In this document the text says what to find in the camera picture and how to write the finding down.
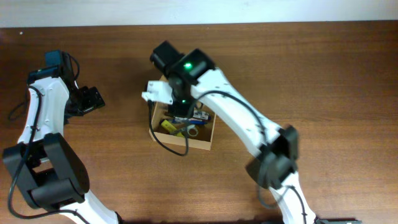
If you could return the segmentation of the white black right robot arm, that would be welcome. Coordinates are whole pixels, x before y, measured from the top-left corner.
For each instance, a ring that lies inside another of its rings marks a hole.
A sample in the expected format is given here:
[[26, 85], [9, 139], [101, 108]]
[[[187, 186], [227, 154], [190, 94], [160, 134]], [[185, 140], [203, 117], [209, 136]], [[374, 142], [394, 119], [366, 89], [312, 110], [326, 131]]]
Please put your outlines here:
[[253, 160], [246, 166], [257, 184], [263, 207], [278, 208], [284, 223], [316, 223], [299, 182], [299, 135], [293, 126], [283, 128], [258, 112], [233, 86], [222, 70], [202, 50], [183, 54], [168, 41], [150, 55], [165, 77], [150, 81], [142, 93], [149, 105], [163, 103], [168, 112], [188, 124], [201, 103], [240, 138]]

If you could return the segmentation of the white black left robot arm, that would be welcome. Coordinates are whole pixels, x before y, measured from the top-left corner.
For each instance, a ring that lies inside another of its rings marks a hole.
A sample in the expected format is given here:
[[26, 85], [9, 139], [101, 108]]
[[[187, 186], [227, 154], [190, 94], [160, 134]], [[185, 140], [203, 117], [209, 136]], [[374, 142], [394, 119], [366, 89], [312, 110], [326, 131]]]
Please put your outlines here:
[[32, 220], [64, 215], [75, 223], [122, 223], [90, 189], [88, 172], [63, 137], [74, 116], [105, 105], [96, 87], [80, 87], [80, 65], [69, 53], [45, 53], [45, 67], [27, 77], [25, 126], [2, 161], [12, 177], [7, 196], [9, 213]]

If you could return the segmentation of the brown cardboard box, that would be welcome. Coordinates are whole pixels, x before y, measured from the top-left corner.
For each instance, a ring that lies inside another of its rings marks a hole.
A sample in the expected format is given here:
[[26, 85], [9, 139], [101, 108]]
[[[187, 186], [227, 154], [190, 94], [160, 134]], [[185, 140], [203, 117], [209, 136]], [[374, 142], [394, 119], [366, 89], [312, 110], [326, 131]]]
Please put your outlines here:
[[[165, 81], [168, 83], [165, 77], [161, 77], [160, 80], [156, 81]], [[194, 107], [194, 111], [195, 110], [206, 111], [211, 115], [211, 120], [207, 121], [208, 123], [205, 125], [195, 125], [196, 128], [198, 129], [197, 136], [191, 137], [187, 133], [184, 133], [185, 137], [181, 138], [170, 135], [168, 131], [166, 131], [164, 128], [160, 126], [160, 122], [163, 119], [168, 120], [173, 118], [177, 119], [195, 119], [195, 118], [193, 116], [191, 118], [183, 118], [169, 114], [168, 104], [160, 102], [152, 102], [152, 101], [147, 101], [147, 104], [149, 106], [149, 134], [152, 140], [160, 144], [160, 146], [179, 156], [187, 155], [187, 152], [189, 151], [190, 148], [203, 149], [207, 151], [211, 149], [216, 113], [212, 112], [208, 107], [201, 105], [200, 103], [197, 103], [197, 105]], [[191, 125], [188, 123], [178, 123], [178, 124], [172, 123], [172, 124], [178, 129], [184, 126]]]

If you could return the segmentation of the yellow highlighter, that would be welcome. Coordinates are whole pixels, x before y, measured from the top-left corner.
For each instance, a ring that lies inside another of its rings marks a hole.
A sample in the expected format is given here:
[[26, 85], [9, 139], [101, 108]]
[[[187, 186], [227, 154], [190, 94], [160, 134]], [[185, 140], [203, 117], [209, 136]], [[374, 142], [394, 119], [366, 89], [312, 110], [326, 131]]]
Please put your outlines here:
[[[163, 119], [161, 122], [160, 122], [160, 126], [162, 127], [162, 128], [164, 128], [166, 131], [168, 131], [168, 133], [170, 134], [170, 135], [172, 135], [171, 134], [171, 132], [172, 131], [175, 131], [175, 130], [177, 130], [178, 128], [176, 128], [172, 123], [170, 123], [169, 121], [167, 121], [166, 119]], [[177, 137], [181, 137], [181, 138], [184, 138], [185, 137], [185, 135], [184, 135], [184, 133], [178, 133], [177, 135], [172, 135], [172, 136], [177, 136]]]

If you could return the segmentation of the blue ballpoint pen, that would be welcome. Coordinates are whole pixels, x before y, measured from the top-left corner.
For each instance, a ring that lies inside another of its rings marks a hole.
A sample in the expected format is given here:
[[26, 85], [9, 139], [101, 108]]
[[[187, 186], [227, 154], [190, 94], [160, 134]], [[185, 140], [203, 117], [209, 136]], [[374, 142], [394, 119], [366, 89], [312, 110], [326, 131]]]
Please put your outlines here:
[[168, 119], [168, 121], [170, 123], [174, 123], [174, 124], [188, 123], [188, 124], [195, 124], [195, 125], [205, 125], [205, 124], [208, 123], [207, 121], [198, 120], [198, 119], [177, 119], [177, 118], [173, 118], [173, 119]]

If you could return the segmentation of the blue whiteboard marker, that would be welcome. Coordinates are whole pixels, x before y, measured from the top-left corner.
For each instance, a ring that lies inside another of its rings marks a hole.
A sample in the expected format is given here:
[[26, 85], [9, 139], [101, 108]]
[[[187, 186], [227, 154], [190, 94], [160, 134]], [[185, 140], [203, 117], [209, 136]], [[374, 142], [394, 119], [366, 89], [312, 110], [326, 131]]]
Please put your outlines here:
[[202, 111], [202, 110], [195, 110], [193, 112], [193, 117], [195, 119], [201, 119], [201, 120], [211, 120], [211, 115], [209, 113], [207, 113], [206, 111]]

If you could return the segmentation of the yellow tape roll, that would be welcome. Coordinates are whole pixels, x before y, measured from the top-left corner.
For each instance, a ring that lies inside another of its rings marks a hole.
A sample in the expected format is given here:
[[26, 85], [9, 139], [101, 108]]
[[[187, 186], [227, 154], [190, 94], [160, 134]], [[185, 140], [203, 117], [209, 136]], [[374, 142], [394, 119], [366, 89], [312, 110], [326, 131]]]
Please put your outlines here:
[[191, 137], [195, 137], [198, 135], [198, 129], [194, 124], [187, 126], [187, 134]]

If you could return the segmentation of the black grey permanent marker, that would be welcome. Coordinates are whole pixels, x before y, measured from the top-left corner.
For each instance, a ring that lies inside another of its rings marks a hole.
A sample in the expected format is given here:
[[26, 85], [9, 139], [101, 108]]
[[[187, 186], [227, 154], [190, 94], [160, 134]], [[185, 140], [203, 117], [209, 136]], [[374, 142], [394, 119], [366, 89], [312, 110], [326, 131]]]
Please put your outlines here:
[[178, 133], [181, 133], [181, 134], [187, 133], [187, 126], [184, 126], [180, 129], [177, 129], [177, 130], [171, 132], [172, 135], [177, 135]]

